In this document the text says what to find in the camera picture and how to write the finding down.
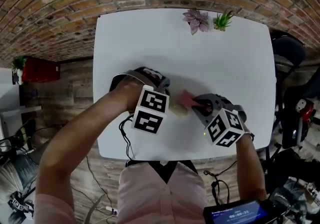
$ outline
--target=blue screen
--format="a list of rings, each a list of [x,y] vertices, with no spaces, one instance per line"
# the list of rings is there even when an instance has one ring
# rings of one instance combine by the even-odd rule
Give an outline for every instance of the blue screen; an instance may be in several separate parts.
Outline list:
[[[256,201],[211,214],[214,224],[248,224],[268,215]]]

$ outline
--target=sleeve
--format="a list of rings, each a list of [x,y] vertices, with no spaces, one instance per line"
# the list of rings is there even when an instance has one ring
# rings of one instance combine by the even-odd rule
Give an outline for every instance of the sleeve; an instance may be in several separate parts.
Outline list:
[[[75,224],[74,210],[66,202],[47,194],[38,194],[34,203],[34,224]]]

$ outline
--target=purple succulent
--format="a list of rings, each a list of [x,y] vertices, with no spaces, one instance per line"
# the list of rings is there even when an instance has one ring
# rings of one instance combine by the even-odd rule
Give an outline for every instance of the purple succulent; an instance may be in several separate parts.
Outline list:
[[[202,32],[208,32],[208,12],[201,14],[200,11],[196,9],[190,9],[183,15],[183,21],[190,24],[192,35],[194,35],[198,31],[198,29]]]

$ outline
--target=pink cloth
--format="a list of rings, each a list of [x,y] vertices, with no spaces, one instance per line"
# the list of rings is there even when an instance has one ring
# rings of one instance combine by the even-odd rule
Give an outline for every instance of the pink cloth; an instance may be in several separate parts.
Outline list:
[[[125,168],[119,180],[118,224],[204,224],[208,206],[204,182],[184,164],[177,163],[166,184],[148,164]],[[72,208],[62,200],[39,194],[35,224],[74,224]]]

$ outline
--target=smartphone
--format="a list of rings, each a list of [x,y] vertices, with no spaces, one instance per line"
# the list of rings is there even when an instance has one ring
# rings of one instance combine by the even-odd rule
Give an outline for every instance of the smartphone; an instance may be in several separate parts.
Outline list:
[[[269,200],[241,200],[203,210],[206,224],[271,224],[281,215]]]

